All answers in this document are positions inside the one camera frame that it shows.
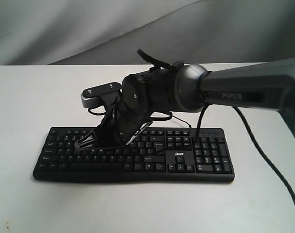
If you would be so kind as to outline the black grey piper robot arm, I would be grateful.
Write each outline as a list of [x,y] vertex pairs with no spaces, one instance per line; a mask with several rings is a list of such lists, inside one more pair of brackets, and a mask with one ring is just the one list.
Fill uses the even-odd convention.
[[79,151],[129,145],[154,112],[197,113],[208,105],[277,111],[295,138],[295,58],[208,71],[198,64],[158,64],[81,94],[85,108],[103,106],[101,123],[75,142]]

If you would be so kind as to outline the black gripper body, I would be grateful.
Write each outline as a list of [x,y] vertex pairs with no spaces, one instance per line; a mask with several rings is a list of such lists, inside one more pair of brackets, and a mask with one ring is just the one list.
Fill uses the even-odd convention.
[[150,122],[152,111],[138,113],[131,110],[124,100],[116,100],[101,123],[94,129],[96,147],[121,147],[127,144],[135,133]]

